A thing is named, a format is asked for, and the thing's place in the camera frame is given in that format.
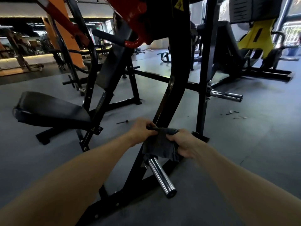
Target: yellow machine part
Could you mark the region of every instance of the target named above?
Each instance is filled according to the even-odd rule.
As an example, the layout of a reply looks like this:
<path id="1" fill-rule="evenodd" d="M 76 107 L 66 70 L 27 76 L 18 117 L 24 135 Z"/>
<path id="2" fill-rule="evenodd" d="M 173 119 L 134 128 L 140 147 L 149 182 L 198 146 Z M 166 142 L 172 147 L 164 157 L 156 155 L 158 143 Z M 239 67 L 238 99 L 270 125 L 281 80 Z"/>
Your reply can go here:
<path id="1" fill-rule="evenodd" d="M 239 49 L 262 49 L 265 59 L 274 48 L 271 31 L 276 19 L 255 21 L 248 34 L 238 42 Z"/>

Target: warning triangle label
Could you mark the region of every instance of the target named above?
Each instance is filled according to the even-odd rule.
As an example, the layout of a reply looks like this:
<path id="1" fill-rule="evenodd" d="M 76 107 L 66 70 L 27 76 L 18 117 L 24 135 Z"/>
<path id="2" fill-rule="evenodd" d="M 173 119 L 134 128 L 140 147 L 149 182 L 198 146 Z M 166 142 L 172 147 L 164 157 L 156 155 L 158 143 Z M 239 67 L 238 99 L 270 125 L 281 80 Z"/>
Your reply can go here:
<path id="1" fill-rule="evenodd" d="M 178 0 L 178 2 L 175 4 L 175 8 L 184 11 L 183 0 Z"/>

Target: person's left hand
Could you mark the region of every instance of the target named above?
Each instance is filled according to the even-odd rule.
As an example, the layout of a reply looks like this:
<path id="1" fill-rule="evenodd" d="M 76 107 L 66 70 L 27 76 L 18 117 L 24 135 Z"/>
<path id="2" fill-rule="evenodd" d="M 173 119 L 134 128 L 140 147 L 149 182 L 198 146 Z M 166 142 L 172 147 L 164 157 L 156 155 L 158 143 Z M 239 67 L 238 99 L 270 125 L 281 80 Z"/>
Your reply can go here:
<path id="1" fill-rule="evenodd" d="M 142 143 L 148 137 L 157 135 L 158 132 L 155 130 L 146 129 L 147 126 L 156 127 L 156 125 L 145 118 L 137 118 L 135 124 L 131 127 L 131 129 L 126 133 L 130 138 L 132 144 L 131 146 L 135 146 L 138 143 Z"/>

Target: person's right arm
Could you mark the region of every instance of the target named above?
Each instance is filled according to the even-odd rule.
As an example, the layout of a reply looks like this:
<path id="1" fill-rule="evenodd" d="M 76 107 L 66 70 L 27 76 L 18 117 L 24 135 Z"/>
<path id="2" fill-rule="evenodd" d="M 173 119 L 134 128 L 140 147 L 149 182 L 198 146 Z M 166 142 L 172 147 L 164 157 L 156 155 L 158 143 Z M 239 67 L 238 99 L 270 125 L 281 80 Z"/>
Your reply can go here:
<path id="1" fill-rule="evenodd" d="M 240 167 L 205 142 L 181 129 L 167 136 L 178 153 L 205 168 L 225 198 L 247 225 L 301 225 L 301 200 Z"/>

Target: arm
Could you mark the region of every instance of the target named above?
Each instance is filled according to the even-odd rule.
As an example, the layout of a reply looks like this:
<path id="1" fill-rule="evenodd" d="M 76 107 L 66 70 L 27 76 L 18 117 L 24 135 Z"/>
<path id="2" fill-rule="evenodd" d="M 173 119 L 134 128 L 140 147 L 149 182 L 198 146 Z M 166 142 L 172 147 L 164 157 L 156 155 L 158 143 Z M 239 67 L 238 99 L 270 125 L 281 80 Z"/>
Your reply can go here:
<path id="1" fill-rule="evenodd" d="M 209 173 L 247 225 L 301 225 L 301 200 L 240 167 L 187 130 L 167 136 L 178 153 L 194 158 Z"/>
<path id="2" fill-rule="evenodd" d="M 0 210 L 0 225 L 75 225 L 126 150 L 157 132 L 139 118 L 126 134 L 87 151 L 36 182 Z"/>

